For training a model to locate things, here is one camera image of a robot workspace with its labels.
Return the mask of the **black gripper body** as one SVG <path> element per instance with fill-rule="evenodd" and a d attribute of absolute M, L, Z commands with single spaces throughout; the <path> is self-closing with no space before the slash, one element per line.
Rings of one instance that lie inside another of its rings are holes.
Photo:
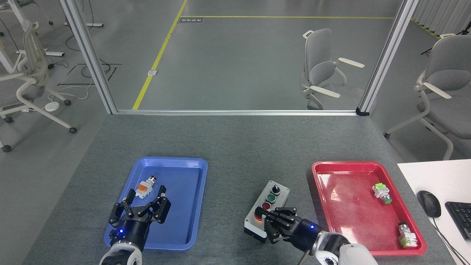
<path fill-rule="evenodd" d="M 301 220 L 300 224 L 294 229 L 289 242 L 300 251 L 308 251 L 309 255 L 313 255 L 312 249 L 319 233 L 323 230 L 323 226 L 316 224 L 310 220 Z"/>
<path fill-rule="evenodd" d="M 121 218 L 115 230 L 115 243 L 145 245 L 152 216 L 149 210 L 146 210 L 144 215 L 140 217 L 138 213 L 143 212 L 144 208 L 144 206 L 135 206 L 132 208 L 133 218 L 130 218 L 127 214 Z"/>

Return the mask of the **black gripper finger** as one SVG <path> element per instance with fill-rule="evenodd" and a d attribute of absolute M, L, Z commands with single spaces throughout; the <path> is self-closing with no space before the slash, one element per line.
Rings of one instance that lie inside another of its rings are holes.
<path fill-rule="evenodd" d="M 294 223 L 294 217 L 296 216 L 297 209 L 294 207 L 277 207 L 275 210 L 265 210 L 262 207 L 255 209 L 255 215 L 262 217 L 265 215 L 267 218 L 271 218 L 274 221 L 279 219 L 279 222 Z"/>
<path fill-rule="evenodd" d="M 293 231 L 295 221 L 289 220 L 285 221 L 273 221 L 265 220 L 265 232 L 271 244 L 278 243 L 279 240 L 276 240 L 280 236 L 283 237 L 283 240 L 288 243 L 292 243 Z"/>
<path fill-rule="evenodd" d="M 146 214 L 149 222 L 163 224 L 171 208 L 171 203 L 166 197 L 166 187 L 160 185 L 157 197 L 146 205 Z"/>
<path fill-rule="evenodd" d="M 127 196 L 121 201 L 114 204 L 113 209 L 111 210 L 111 215 L 109 217 L 109 224 L 112 227 L 116 227 L 121 220 L 123 211 L 125 211 L 125 217 L 134 218 L 134 212 L 131 208 L 131 204 L 135 198 L 135 190 L 131 188 L 128 191 Z"/>

